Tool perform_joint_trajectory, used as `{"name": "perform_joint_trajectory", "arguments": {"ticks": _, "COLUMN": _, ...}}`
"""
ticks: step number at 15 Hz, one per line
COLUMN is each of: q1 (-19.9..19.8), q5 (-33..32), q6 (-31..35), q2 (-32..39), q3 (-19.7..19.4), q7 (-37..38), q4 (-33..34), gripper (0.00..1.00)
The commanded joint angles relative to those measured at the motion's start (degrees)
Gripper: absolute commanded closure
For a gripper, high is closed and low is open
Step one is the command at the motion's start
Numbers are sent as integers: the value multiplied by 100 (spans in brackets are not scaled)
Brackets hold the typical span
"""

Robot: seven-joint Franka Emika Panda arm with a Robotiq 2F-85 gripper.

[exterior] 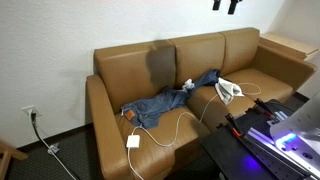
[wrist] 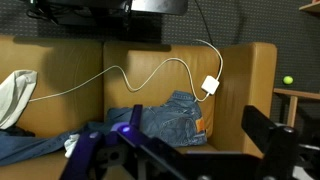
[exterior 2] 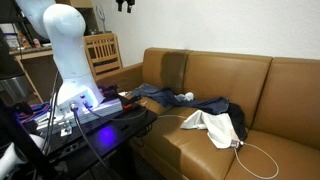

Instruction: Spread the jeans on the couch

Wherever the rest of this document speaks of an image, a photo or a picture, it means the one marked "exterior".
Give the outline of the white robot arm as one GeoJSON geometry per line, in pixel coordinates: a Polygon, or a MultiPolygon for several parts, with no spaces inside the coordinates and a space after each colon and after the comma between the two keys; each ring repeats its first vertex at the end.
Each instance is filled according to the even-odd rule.
{"type": "Polygon", "coordinates": [[[320,92],[286,120],[272,125],[275,146],[320,180],[320,92]]]}

